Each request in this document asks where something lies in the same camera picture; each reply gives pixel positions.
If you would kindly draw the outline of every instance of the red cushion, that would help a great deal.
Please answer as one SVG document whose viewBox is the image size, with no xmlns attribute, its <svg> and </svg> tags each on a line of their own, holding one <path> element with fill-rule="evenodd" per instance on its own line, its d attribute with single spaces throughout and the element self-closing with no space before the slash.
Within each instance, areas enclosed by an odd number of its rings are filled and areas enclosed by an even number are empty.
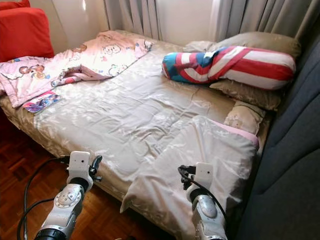
<svg viewBox="0 0 320 240">
<path fill-rule="evenodd" d="M 7 10 L 7 9 L 16 9 L 16 8 L 30 8 L 29 0 L 22 0 L 20 2 L 13 2 L 13 1 L 0 2 L 0 11 Z"/>
<path fill-rule="evenodd" d="M 23 56 L 54 56 L 48 19 L 41 9 L 20 7 L 1 11 L 0 36 L 0 62 Z"/>
</svg>

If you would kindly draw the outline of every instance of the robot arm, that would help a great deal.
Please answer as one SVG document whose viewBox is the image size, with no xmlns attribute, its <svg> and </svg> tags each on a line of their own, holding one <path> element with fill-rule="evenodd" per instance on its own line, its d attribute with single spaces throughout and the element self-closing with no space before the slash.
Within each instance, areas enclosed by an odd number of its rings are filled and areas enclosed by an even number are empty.
<svg viewBox="0 0 320 240">
<path fill-rule="evenodd" d="M 69 177 L 67 185 L 54 198 L 53 208 L 35 240 L 68 240 L 75 228 L 76 219 L 82 210 L 85 193 L 93 186 L 99 163 L 102 157 L 97 156 L 90 166 L 90 153 L 73 151 L 70 154 Z"/>
<path fill-rule="evenodd" d="M 186 197 L 192 203 L 192 223 L 195 227 L 196 240 L 227 240 L 224 224 L 225 219 L 221 211 L 217 211 L 214 200 L 208 192 L 198 185 L 191 183 L 191 179 L 209 189 L 213 179 L 213 167 L 209 163 L 197 162 L 195 166 L 180 166 L 178 168 L 182 178 Z"/>
</svg>

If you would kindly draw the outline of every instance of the folded white sheet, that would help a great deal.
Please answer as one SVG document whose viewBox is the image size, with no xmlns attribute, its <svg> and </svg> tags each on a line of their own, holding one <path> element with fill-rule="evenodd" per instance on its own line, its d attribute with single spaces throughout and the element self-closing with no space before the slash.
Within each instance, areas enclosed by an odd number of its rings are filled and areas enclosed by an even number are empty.
<svg viewBox="0 0 320 240">
<path fill-rule="evenodd" d="M 242 201 L 243 188 L 258 148 L 256 136 L 236 128 L 233 130 L 226 130 L 207 117 L 194 117 L 133 181 L 121 211 L 138 208 L 147 219 L 177 239 L 193 240 L 192 207 L 183 191 L 177 168 L 197 162 L 211 163 L 210 191 L 225 210 L 232 209 Z"/>
</svg>

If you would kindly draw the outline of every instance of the pink trim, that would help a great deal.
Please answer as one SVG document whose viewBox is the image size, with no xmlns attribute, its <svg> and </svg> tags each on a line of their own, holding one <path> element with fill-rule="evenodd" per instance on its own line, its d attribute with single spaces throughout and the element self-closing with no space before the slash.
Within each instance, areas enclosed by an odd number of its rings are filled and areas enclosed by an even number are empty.
<svg viewBox="0 0 320 240">
<path fill-rule="evenodd" d="M 250 132 L 247 132 L 247 131 L 244 131 L 244 130 L 241 130 L 241 129 L 238 129 L 238 128 L 234 128 L 232 126 L 224 125 L 224 124 L 216 122 L 216 121 L 213 121 L 213 122 L 216 125 L 218 125 L 219 127 L 227 130 L 230 133 L 234 133 L 234 134 L 238 134 L 238 135 L 243 136 L 244 138 L 250 140 L 256 146 L 256 148 L 259 148 L 259 140 L 258 140 L 256 135 L 253 135 Z"/>
</svg>

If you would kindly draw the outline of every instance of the cartoon print blanket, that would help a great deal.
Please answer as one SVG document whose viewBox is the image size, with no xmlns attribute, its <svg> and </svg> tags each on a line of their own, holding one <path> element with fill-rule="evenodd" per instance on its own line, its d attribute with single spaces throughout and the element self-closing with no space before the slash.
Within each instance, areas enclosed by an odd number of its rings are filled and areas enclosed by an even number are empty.
<svg viewBox="0 0 320 240">
<path fill-rule="evenodd" d="M 15 108 L 59 85 L 114 77 L 151 46 L 145 39 L 100 32 L 95 39 L 53 58 L 25 56 L 0 63 L 0 86 Z"/>
</svg>

